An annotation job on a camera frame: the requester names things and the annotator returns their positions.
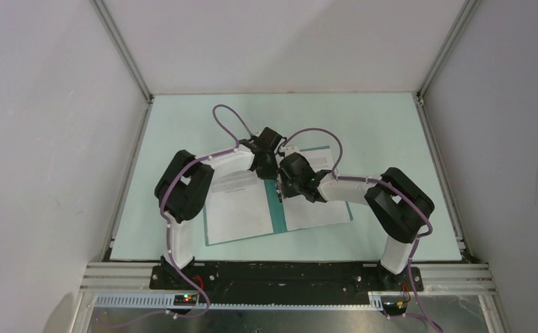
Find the printed white paper sheet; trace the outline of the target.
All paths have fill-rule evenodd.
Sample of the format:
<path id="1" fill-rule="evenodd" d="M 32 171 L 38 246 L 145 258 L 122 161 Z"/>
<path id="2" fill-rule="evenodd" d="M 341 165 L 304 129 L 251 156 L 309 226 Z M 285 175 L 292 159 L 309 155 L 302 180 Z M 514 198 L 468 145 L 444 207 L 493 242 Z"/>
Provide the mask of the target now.
<path id="1" fill-rule="evenodd" d="M 205 203 L 206 245 L 274 232 L 264 181 L 238 171 L 212 181 Z"/>

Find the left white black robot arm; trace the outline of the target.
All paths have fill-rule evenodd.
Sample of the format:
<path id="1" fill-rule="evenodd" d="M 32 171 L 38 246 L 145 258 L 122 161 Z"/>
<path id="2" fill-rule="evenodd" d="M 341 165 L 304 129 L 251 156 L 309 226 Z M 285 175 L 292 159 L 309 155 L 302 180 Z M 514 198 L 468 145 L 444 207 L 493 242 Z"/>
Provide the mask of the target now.
<path id="1" fill-rule="evenodd" d="M 167 280 L 185 289 L 194 279 L 188 266 L 194 260 L 189 221 L 204 208 L 212 181 L 234 172 L 252 171 L 256 176 L 274 180 L 277 176 L 278 146 L 285 137 L 266 127 L 260 134 L 239 139 L 235 147 L 195 156 L 178 151 L 155 186 L 160 214 L 166 220 L 165 260 L 170 266 Z"/>

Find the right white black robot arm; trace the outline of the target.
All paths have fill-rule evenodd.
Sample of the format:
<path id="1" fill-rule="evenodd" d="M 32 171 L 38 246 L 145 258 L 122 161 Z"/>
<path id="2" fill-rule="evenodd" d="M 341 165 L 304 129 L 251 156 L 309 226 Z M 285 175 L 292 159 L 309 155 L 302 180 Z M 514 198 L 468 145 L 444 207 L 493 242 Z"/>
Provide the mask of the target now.
<path id="1" fill-rule="evenodd" d="M 430 215 L 435 204 L 406 174 L 388 168 L 379 178 L 338 175 L 333 170 L 315 171 L 306 157 L 290 153 L 279 163 L 281 198 L 302 196 L 311 203 L 347 202 L 367 205 L 387 240 L 378 261 L 378 281 L 388 290 L 406 280 L 420 238 L 432 234 Z"/>

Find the left controller board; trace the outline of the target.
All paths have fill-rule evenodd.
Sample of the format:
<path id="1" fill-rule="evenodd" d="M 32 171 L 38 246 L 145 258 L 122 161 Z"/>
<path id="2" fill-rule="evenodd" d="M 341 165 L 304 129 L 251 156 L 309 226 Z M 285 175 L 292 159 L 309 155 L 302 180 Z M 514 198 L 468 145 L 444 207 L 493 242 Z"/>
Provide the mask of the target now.
<path id="1" fill-rule="evenodd" d="M 173 299 L 173 306 L 176 307 L 189 307 L 195 306 L 198 304 L 199 295 L 198 294 L 175 294 Z"/>

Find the controller board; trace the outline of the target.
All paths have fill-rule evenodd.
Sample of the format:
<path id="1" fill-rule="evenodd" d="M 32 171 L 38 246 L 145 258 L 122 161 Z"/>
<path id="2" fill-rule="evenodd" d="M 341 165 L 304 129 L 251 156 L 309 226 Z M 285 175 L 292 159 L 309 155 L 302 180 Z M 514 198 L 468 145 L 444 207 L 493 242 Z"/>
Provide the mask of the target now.
<path id="1" fill-rule="evenodd" d="M 394 317 L 394 316 L 404 317 L 407 312 L 409 303 L 410 303 L 409 301 L 403 301 L 403 300 L 402 301 L 383 300 L 381 312 L 386 317 Z"/>
<path id="2" fill-rule="evenodd" d="M 173 299 L 173 306 L 176 307 L 189 307 L 195 306 L 198 304 L 199 295 L 198 294 L 175 294 Z"/>

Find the right controller board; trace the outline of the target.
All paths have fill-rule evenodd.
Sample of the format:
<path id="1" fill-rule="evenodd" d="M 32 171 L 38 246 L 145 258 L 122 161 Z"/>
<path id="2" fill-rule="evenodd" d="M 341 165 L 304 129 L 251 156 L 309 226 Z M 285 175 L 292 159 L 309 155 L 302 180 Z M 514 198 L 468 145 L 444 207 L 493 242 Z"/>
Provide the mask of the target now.
<path id="1" fill-rule="evenodd" d="M 409 303 L 410 303 L 409 301 L 403 301 L 403 300 L 402 301 L 383 300 L 381 312 L 386 317 L 394 317 L 394 316 L 404 317 L 407 312 Z"/>

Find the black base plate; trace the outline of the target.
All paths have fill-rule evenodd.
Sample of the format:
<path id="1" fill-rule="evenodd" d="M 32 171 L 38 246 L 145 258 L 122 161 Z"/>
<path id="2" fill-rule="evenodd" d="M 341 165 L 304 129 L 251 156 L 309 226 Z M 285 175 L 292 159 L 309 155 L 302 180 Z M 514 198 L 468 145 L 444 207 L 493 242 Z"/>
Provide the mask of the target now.
<path id="1" fill-rule="evenodd" d="M 151 290 L 202 288 L 216 305 L 368 305 L 370 292 L 423 291 L 420 270 L 388 274 L 371 262 L 200 262 L 180 273 L 165 259 Z"/>

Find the aluminium frame rail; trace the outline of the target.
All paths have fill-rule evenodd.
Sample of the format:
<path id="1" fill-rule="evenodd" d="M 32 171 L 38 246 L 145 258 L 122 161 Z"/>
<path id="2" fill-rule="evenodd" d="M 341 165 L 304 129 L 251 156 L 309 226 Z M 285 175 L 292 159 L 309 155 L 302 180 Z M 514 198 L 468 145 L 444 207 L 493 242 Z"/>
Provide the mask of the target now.
<path id="1" fill-rule="evenodd" d="M 417 291 L 421 296 L 495 296 L 486 264 L 415 264 L 411 273 L 385 275 L 373 262 L 197 262 L 179 275 L 169 264 L 88 264 L 81 290 L 106 293 L 109 305 L 146 305 L 156 293 L 163 307 L 189 307 L 198 287 L 199 305 L 214 308 L 379 307 L 383 296 Z"/>

